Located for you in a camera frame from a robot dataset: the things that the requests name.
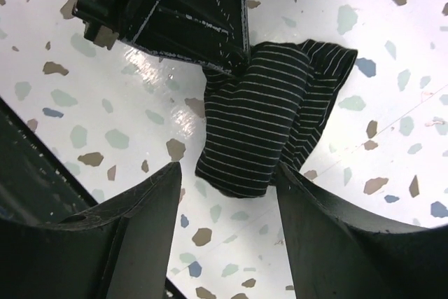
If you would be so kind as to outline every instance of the speckled tabletop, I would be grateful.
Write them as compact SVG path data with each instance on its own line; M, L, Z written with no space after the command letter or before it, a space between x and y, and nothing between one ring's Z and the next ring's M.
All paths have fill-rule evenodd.
M98 201L180 160L168 277L188 297L294 298L275 190L223 197L193 172L204 75L83 39L74 0L0 0L0 95ZM359 49L303 167L320 186L406 223L448 223L448 0L249 0L251 43Z

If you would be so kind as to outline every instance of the black striped fabric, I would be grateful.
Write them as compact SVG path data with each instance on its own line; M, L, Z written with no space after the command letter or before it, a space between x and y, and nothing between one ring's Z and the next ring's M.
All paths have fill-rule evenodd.
M203 69L206 143L196 175L231 197L260 197L282 162L297 177L321 138L357 51L307 40L261 43L239 78Z

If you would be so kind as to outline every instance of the black and white striped garment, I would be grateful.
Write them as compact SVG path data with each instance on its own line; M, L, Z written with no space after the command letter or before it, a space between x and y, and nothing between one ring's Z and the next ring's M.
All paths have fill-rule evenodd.
M232 197L260 197L284 163L294 175L321 138L357 51L265 42L239 78L203 69L206 143L196 175Z

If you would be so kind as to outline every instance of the black plastic object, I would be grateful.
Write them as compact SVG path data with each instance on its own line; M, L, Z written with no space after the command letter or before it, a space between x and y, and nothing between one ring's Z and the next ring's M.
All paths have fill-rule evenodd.
M0 128L1 298L183 298L166 279L180 164L97 205L2 100Z
M448 226L378 216L284 166L277 181L297 298L447 298Z
M116 39L151 55L243 72L249 59L246 0L77 0L84 37Z

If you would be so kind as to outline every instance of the cloth fold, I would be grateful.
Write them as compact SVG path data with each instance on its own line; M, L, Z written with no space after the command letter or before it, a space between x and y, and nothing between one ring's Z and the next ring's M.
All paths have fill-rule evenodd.
M203 69L206 142L196 175L230 197L260 197L282 162L298 178L357 56L307 40L260 43L238 78Z

